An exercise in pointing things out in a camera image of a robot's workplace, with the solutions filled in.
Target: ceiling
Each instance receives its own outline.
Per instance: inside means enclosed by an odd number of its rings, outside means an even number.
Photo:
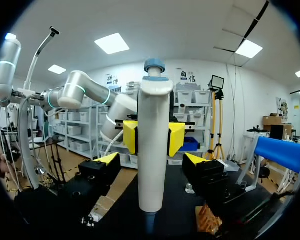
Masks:
[[[285,85],[299,84],[300,47],[291,28],[269,5],[248,40],[263,47],[253,59],[236,51],[266,0],[37,0],[10,31],[22,51],[16,75],[26,78],[32,58],[54,26],[61,34],[42,51],[33,81],[58,84],[67,74],[56,64],[90,71],[147,58],[195,59],[262,73]],[[120,33],[129,51],[107,55],[95,40]]]

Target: light stand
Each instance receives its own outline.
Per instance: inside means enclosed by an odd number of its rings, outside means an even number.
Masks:
[[[222,154],[222,159],[225,159],[224,149],[221,144],[222,139],[222,127],[223,127],[223,102],[224,93],[222,89],[224,88],[225,79],[219,76],[212,75],[212,79],[209,83],[209,90],[212,95],[212,127],[210,133],[210,145],[209,150],[205,153],[204,158],[207,160],[219,159],[220,152]],[[219,100],[220,105],[220,126],[219,126],[219,139],[218,143],[214,147],[214,137],[215,137],[215,128],[216,128],[216,100]]]

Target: white shelving unit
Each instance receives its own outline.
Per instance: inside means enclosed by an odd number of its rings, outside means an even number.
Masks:
[[[202,126],[196,126],[195,132],[189,132],[187,133],[187,137],[194,137],[199,143],[201,148],[196,151],[178,151],[177,154],[170,158],[168,157],[169,163],[171,161],[178,161],[178,163],[182,163],[182,156],[184,153],[192,153],[199,157],[202,157],[202,155],[209,149],[209,142],[210,142],[210,125],[211,125],[211,104],[203,104],[203,103],[184,103],[186,107],[185,115],[191,116],[195,115],[195,113],[191,114],[189,111],[196,111],[201,108],[204,108],[203,111],[203,125]],[[178,114],[178,107],[179,103],[174,103],[174,113]],[[100,135],[100,130],[103,126],[103,123],[106,119],[106,114],[109,110],[109,107],[105,105],[99,105],[96,108],[96,145],[97,145],[97,155],[99,157],[102,157],[100,152],[104,152],[109,145],[108,142],[105,142]],[[119,152],[120,153],[120,161],[121,166],[126,168],[133,168],[137,169],[138,166],[136,164],[131,163],[130,157],[129,157],[129,151],[127,147],[121,143],[121,144],[114,144],[111,148],[112,152]]]
[[[89,106],[96,105],[95,102],[90,101]],[[49,119],[49,122],[51,123],[49,125],[49,134],[50,136],[53,136],[54,134],[59,134],[64,136],[64,141],[58,143],[59,146],[67,149],[67,151],[74,152],[76,154],[79,154],[81,156],[84,156],[86,158],[89,158],[93,160],[93,158],[97,155],[96,151],[96,129],[97,129],[97,122],[96,122],[96,107],[83,107],[82,109],[79,109],[77,111],[72,110],[65,110],[61,114],[55,115],[53,118]],[[73,121],[69,120],[69,114],[76,112],[76,113],[87,113],[87,121]],[[64,131],[57,130],[58,127],[62,126],[62,129]],[[81,134],[80,135],[71,135],[69,134],[68,127],[74,126],[74,127],[81,127]],[[70,146],[70,141],[74,142],[82,142],[82,143],[88,143],[89,149],[87,151],[80,151],[77,148]]]
[[[108,111],[109,107],[106,105],[99,105],[96,108],[96,154],[98,157],[103,157],[101,156],[101,152],[106,151],[108,145],[110,144],[109,142],[105,142],[100,135],[100,130],[103,126],[104,121],[106,120]],[[130,161],[129,150],[123,143],[114,144],[111,148],[111,151],[120,153],[121,167],[138,169],[138,165]]]

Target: orange object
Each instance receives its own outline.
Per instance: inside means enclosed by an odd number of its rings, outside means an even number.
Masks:
[[[222,225],[221,219],[213,214],[207,204],[195,207],[195,217],[198,232],[206,232],[215,235]]]

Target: yellow tripod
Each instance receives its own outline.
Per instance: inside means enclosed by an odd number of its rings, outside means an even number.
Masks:
[[[222,140],[222,127],[223,127],[223,98],[224,93],[222,90],[219,90],[217,93],[215,90],[212,91],[212,126],[211,126],[211,133],[210,133],[210,145],[209,150],[205,153],[204,157],[207,160],[215,160],[220,159],[220,153],[222,154],[222,160],[225,159],[225,152],[224,148],[222,147],[221,140]],[[215,128],[216,128],[216,100],[219,100],[219,117],[220,117],[220,125],[219,125],[219,134],[218,134],[218,143],[214,147],[214,137],[215,137]]]

